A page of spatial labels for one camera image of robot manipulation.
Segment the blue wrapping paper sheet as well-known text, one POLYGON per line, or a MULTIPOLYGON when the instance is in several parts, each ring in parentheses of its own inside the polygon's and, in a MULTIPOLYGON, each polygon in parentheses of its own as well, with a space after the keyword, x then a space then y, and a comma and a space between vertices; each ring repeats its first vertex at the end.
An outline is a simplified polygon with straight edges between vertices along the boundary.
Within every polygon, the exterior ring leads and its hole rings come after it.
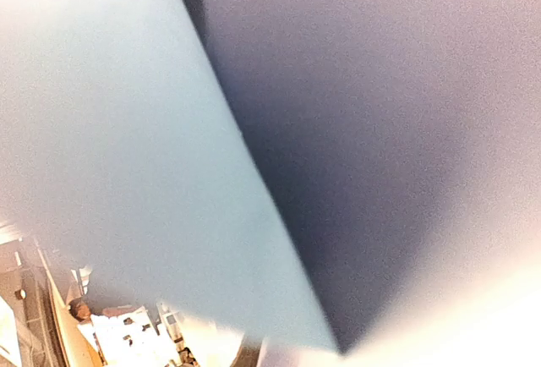
POLYGON ((351 366, 540 363, 540 0, 1 0, 1 215, 351 366))

